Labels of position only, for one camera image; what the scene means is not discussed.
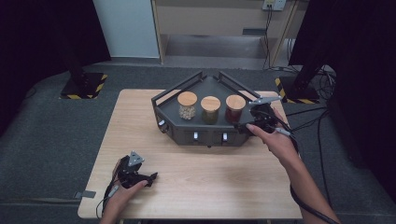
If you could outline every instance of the glass jar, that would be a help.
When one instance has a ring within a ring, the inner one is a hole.
[[[246,105],[245,99],[240,95],[230,95],[225,101],[227,108],[225,109],[225,119],[229,123],[239,122],[242,111]]]
[[[195,116],[197,96],[191,91],[183,91],[177,97],[179,103],[178,114],[182,119],[192,119]]]
[[[215,124],[218,121],[220,105],[220,100],[214,96],[206,96],[202,99],[202,120],[204,123]]]

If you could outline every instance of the bamboo lid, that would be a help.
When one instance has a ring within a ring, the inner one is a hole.
[[[197,95],[191,91],[183,91],[177,100],[181,105],[192,106],[197,102]]]
[[[206,96],[201,101],[201,106],[205,111],[212,112],[220,108],[221,102],[214,96]]]
[[[225,103],[231,110],[240,110],[245,107],[247,102],[240,95],[230,95],[225,100]]]

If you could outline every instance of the power socket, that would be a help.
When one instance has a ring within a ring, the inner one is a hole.
[[[262,10],[269,10],[268,6],[271,6],[273,11],[282,11],[286,5],[287,0],[264,0],[262,4]]]

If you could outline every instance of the carpeted floor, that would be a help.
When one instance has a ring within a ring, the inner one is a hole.
[[[1,136],[0,223],[98,223],[98,220],[79,218],[78,203],[29,203],[26,200],[72,199],[76,191],[85,189],[121,90],[165,90],[200,69],[91,65],[85,70],[108,75],[97,99],[61,100],[59,94],[69,74],[49,77],[28,92],[19,114]],[[219,71],[201,70],[208,75]],[[275,78],[292,76],[262,70],[221,71],[257,91],[277,91]],[[290,114],[325,106],[325,101],[320,105],[283,106],[286,114]],[[298,127],[322,112],[289,116],[288,120],[291,127]],[[316,122],[295,134],[306,166],[325,192],[317,131]],[[327,187],[333,209],[341,220],[344,223],[396,223],[396,204],[369,170],[356,168],[348,160],[329,117],[321,121],[320,139]],[[10,202],[10,199],[22,201]],[[274,220],[273,223],[293,223],[293,220]]]

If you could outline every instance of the white wall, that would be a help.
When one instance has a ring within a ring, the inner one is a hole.
[[[150,0],[93,0],[111,57],[160,58]]]

